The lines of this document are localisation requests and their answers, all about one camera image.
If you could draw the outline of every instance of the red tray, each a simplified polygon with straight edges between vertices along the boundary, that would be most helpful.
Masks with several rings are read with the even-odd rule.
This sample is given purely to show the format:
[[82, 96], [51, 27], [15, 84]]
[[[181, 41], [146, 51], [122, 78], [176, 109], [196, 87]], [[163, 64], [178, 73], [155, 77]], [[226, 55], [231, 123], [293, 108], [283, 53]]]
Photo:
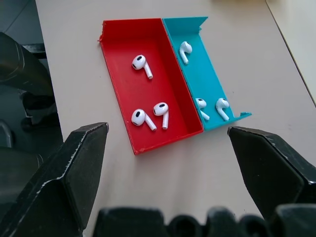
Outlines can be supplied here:
[[[136, 155], [203, 132], [161, 19], [104, 21], [100, 44]], [[132, 68], [132, 61], [139, 54], [146, 57], [154, 75], [152, 80], [145, 70]], [[159, 102], [169, 106], [167, 130], [162, 129], [162, 116], [153, 112]], [[132, 124], [136, 109], [148, 114], [156, 131], [151, 131], [146, 123]]]

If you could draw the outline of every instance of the blue tray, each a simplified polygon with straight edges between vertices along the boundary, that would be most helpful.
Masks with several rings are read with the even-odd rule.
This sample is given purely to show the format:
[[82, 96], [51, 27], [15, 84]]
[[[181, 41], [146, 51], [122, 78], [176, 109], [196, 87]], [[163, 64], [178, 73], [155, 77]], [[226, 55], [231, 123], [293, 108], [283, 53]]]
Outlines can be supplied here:
[[[227, 98], [199, 36], [200, 25], [206, 19], [207, 17], [163, 18], [163, 23], [184, 78], [187, 81], [188, 88], [194, 98], [204, 130], [208, 131], [248, 117], [251, 113], [242, 112], [239, 117], [235, 117], [231, 107], [229, 107], [224, 112], [230, 119], [224, 121], [215, 109], [216, 101], [219, 98]], [[192, 53], [187, 55], [189, 60], [187, 65], [183, 63], [179, 55], [179, 47], [183, 41], [187, 41], [193, 48]], [[209, 121], [203, 119], [195, 98], [201, 98], [206, 101], [207, 106], [202, 111], [210, 116]]]

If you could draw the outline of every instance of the earbud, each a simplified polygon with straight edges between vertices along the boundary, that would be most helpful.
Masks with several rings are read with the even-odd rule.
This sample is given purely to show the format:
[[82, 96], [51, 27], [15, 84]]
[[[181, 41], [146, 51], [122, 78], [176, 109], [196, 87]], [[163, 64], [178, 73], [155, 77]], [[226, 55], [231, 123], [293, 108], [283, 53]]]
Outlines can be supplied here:
[[154, 114], [156, 116], [163, 115], [162, 120], [162, 128], [167, 129], [168, 128], [168, 121], [169, 121], [169, 107], [165, 102], [158, 103], [154, 106]]
[[136, 70], [140, 70], [140, 69], [144, 68], [144, 69], [145, 69], [145, 72], [146, 72], [146, 74], [147, 74], [147, 77], [148, 77], [149, 79], [152, 79], [152, 78], [153, 78], [152, 71], [150, 71], [149, 65], [148, 65], [148, 63], [147, 63], [146, 58], [145, 58], [144, 55], [137, 55], [137, 56], [134, 58], [133, 62], [132, 62], [132, 66], [133, 66], [133, 68], [136, 69]]
[[[207, 105], [207, 104], [206, 104], [206, 101], [203, 100], [203, 99], [197, 98], [196, 101], [197, 101], [198, 107], [199, 107], [200, 109], [205, 108], [206, 105]], [[202, 117], [203, 117], [206, 121], [209, 121], [209, 116], [208, 116], [206, 113], [204, 113], [202, 110], [200, 110], [200, 111], [201, 111]]]
[[223, 120], [228, 121], [229, 117], [223, 111], [223, 109], [227, 109], [229, 107], [228, 101], [223, 98], [219, 98], [218, 101], [216, 102], [215, 107], [219, 115], [223, 118]]
[[180, 45], [179, 53], [183, 63], [188, 64], [189, 61], [185, 53], [192, 53], [192, 46], [186, 41], [182, 42], [182, 44]]
[[148, 124], [148, 126], [150, 127], [152, 131], [155, 131], [157, 129], [156, 125], [150, 119], [150, 117], [145, 113], [145, 111], [141, 109], [135, 110], [132, 115], [132, 123], [135, 124], [136, 126], [140, 126], [144, 122]]

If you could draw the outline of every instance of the table surface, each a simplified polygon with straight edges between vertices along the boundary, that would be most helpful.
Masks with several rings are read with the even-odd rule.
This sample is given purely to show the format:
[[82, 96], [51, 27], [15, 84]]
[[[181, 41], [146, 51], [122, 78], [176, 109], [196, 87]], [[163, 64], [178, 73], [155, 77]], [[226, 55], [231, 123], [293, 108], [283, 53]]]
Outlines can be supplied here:
[[106, 121], [110, 132], [86, 236], [105, 206], [160, 208], [205, 221], [208, 208], [259, 213], [227, 126], [134, 156], [98, 43], [106, 19], [207, 15], [201, 37], [235, 114], [235, 125], [276, 133], [316, 165], [316, 109], [264, 1], [37, 0], [64, 139]]
[[316, 1], [267, 0], [310, 94], [316, 100]]

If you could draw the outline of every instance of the airpod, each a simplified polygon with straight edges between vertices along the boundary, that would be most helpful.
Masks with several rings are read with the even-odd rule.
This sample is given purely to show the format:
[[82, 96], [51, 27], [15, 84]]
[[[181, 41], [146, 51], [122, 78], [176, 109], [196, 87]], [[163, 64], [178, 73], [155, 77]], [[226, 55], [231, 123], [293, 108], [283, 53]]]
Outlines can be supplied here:
[[134, 111], [132, 115], [132, 123], [136, 126], [142, 125], [144, 122], [146, 122], [149, 126], [149, 128], [152, 131], [155, 131], [157, 129], [154, 122], [150, 119], [150, 117], [145, 113], [145, 111], [141, 109], [137, 109]]
[[185, 53], [192, 53], [192, 46], [186, 41], [182, 42], [182, 44], [180, 45], [179, 53], [183, 63], [187, 65], [189, 61]]
[[[196, 101], [197, 101], [198, 107], [199, 107], [200, 109], [203, 109], [203, 108], [206, 107], [206, 101], [205, 101], [205, 100], [200, 99], [200, 98], [197, 98]], [[200, 112], [201, 112], [201, 114], [202, 114], [202, 117], [203, 117], [206, 121], [209, 121], [209, 116], [208, 116], [206, 113], [204, 113], [202, 110], [200, 110]]]
[[219, 98], [216, 102], [216, 110], [219, 113], [219, 115], [223, 118], [223, 120], [228, 121], [229, 117], [227, 114], [223, 111], [223, 109], [227, 109], [229, 107], [229, 103], [224, 98]]
[[169, 107], [165, 102], [158, 103], [154, 106], [154, 114], [156, 116], [163, 115], [162, 120], [162, 128], [167, 129], [168, 128], [168, 121], [169, 121]]
[[152, 79], [154, 77], [152, 74], [152, 71], [150, 71], [149, 65], [148, 65], [144, 55], [137, 55], [132, 62], [132, 66], [136, 70], [140, 70], [140, 69], [144, 68], [145, 72], [147, 74], [147, 77], [149, 79]]

